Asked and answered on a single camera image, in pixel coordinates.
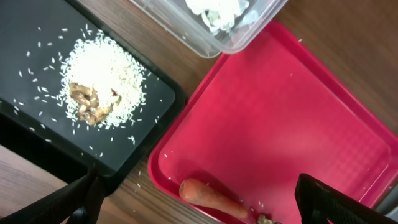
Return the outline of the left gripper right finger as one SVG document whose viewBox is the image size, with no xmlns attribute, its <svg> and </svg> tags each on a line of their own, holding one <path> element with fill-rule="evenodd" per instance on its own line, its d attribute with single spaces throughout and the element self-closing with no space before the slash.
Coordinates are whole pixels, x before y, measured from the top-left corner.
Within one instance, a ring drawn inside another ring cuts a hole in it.
<svg viewBox="0 0 398 224">
<path fill-rule="evenodd" d="M 299 175 L 295 199 L 302 224 L 397 224 L 308 174 Z"/>
</svg>

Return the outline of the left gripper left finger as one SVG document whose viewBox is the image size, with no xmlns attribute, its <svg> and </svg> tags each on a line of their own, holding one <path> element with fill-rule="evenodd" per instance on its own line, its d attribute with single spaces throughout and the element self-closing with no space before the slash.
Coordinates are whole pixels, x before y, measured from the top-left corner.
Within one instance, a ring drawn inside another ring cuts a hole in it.
<svg viewBox="0 0 398 224">
<path fill-rule="evenodd" d="M 1 224 L 88 223 L 98 221 L 106 189 L 96 170 L 1 219 Z"/>
</svg>

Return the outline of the brown food scrap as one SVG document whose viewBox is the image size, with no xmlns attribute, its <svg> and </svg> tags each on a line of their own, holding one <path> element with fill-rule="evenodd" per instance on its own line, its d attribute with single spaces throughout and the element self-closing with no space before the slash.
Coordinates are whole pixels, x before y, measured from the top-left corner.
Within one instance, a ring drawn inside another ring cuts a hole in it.
<svg viewBox="0 0 398 224">
<path fill-rule="evenodd" d="M 261 214 L 258 216 L 256 223 L 257 224 L 280 224 L 277 221 L 268 219 L 264 214 Z"/>
</svg>

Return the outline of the orange carrot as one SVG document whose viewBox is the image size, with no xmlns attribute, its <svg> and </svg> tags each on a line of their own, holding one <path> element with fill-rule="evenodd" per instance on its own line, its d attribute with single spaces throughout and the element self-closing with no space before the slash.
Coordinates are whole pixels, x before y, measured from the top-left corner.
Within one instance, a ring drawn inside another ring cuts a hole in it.
<svg viewBox="0 0 398 224">
<path fill-rule="evenodd" d="M 179 196 L 188 203 L 219 210 L 236 218 L 248 217 L 248 211 L 241 204 L 196 179 L 184 180 L 180 184 Z"/>
</svg>

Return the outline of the rice and food scraps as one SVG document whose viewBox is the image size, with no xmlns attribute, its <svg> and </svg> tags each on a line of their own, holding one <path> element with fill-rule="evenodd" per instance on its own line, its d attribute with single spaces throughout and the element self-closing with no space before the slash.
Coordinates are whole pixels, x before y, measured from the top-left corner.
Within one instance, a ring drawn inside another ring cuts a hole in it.
<svg viewBox="0 0 398 224">
<path fill-rule="evenodd" d="M 47 143 L 70 142 L 114 165 L 137 149 L 175 96 L 156 74 L 91 24 L 10 28 L 12 117 Z"/>
</svg>

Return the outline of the white tissue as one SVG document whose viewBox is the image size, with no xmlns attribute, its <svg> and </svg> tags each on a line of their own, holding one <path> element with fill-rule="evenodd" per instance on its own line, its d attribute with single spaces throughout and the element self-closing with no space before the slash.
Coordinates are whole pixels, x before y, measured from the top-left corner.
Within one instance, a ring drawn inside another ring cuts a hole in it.
<svg viewBox="0 0 398 224">
<path fill-rule="evenodd" d="M 256 10 L 249 10 L 248 0 L 186 0 L 185 3 L 194 15 L 201 17 L 212 35 L 249 29 L 259 19 Z"/>
</svg>

